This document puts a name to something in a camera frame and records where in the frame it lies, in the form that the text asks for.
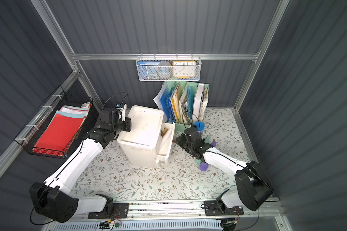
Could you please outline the white microphone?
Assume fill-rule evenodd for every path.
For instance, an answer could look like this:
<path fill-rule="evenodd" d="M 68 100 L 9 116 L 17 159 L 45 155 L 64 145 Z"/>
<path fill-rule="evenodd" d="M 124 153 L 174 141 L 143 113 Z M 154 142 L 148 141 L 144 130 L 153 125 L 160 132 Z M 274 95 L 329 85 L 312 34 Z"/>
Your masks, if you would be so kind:
<path fill-rule="evenodd" d="M 166 133 L 163 135 L 161 145 L 159 148 L 159 153 L 162 152 L 162 148 L 165 146 L 165 144 L 172 140 L 171 139 L 172 133 L 173 133 L 173 129 L 167 129 Z"/>

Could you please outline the white drawer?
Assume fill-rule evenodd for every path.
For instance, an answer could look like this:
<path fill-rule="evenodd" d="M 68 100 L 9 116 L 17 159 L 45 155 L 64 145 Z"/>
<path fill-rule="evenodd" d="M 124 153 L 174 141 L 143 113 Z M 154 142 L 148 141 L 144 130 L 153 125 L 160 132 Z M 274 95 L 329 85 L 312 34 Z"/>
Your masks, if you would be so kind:
<path fill-rule="evenodd" d="M 173 133 L 171 136 L 171 141 L 167 142 L 165 146 L 162 148 L 162 152 L 158 152 L 157 154 L 157 160 L 156 160 L 156 165 L 159 166 L 160 164 L 166 164 L 168 165 L 171 161 L 171 150 L 172 150 L 172 145 L 173 145 L 173 139 L 174 139 L 174 131 L 175 131 L 175 123 L 165 123 L 164 127 L 161 131 L 164 130 L 164 128 L 168 129 L 173 129 Z"/>

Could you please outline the purple microphone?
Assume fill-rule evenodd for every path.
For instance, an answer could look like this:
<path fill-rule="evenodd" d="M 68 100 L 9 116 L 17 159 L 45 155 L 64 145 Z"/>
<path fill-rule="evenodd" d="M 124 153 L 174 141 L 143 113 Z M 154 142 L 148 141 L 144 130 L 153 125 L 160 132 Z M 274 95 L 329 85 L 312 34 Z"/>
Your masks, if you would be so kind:
<path fill-rule="evenodd" d="M 212 146 L 216 147 L 216 146 L 217 146 L 217 142 L 216 142 L 216 141 L 213 141 L 213 142 L 212 142 Z M 208 163 L 202 162 L 202 163 L 200 164 L 199 169 L 200 169 L 201 171 L 203 171 L 203 172 L 206 172 L 207 169 L 208 169 L 208 166 L 209 166 Z"/>

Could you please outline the white drawer cabinet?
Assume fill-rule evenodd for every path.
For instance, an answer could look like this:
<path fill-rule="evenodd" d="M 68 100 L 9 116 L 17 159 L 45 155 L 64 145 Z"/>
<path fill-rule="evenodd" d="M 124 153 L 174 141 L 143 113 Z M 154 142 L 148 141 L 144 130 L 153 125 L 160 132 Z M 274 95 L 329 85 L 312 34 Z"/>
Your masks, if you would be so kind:
<path fill-rule="evenodd" d="M 121 132 L 118 144 L 131 165 L 155 168 L 158 146 L 162 141 L 163 111 L 134 105 L 128 117 L 131 119 L 131 131 Z"/>

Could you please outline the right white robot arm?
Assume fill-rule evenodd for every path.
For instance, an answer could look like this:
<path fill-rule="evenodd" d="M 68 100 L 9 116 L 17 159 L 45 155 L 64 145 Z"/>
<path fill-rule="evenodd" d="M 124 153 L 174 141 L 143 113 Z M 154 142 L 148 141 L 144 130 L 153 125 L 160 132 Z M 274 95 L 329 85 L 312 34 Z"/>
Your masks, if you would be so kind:
<path fill-rule="evenodd" d="M 259 163 L 249 163 L 230 157 L 219 151 L 212 144 L 204 142 L 197 132 L 197 127 L 186 129 L 177 139 L 176 144 L 191 157 L 212 165 L 233 177 L 236 190 L 225 190 L 217 199 L 218 209 L 224 213 L 226 209 L 245 206 L 257 211 L 273 194 L 266 174 Z"/>

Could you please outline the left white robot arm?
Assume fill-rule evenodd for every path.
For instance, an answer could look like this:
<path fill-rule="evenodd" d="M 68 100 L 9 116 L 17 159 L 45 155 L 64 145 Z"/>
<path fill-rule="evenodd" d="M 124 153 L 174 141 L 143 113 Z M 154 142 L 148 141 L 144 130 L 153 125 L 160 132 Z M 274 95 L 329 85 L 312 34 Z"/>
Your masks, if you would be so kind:
<path fill-rule="evenodd" d="M 102 110 L 99 121 L 89 130 L 80 146 L 70 158 L 43 183 L 34 183 L 30 190 L 32 212 L 52 221 L 64 223 L 73 216 L 88 214 L 89 219 L 111 218 L 114 214 L 113 199 L 109 196 L 74 198 L 69 195 L 72 186 L 107 145 L 116 140 L 122 131 L 130 132 L 132 122 L 126 116 L 126 104 Z"/>

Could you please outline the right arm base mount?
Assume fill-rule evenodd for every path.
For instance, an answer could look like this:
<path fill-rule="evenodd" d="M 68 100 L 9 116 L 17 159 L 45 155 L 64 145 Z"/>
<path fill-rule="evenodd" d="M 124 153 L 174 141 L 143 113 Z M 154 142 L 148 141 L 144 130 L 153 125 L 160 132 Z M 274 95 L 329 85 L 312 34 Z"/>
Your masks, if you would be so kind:
<path fill-rule="evenodd" d="M 207 200 L 200 206 L 206 216 L 240 216 L 243 204 L 236 191 L 225 190 L 216 200 Z"/>

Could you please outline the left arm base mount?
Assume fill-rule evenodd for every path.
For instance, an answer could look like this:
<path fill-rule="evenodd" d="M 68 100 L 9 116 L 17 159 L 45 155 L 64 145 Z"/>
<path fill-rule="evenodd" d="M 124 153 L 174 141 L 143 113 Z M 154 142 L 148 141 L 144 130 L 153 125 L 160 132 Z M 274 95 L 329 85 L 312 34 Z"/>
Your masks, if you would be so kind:
<path fill-rule="evenodd" d="M 91 212 L 88 219 L 127 218 L 129 203 L 111 203 L 105 206 L 101 212 Z"/>

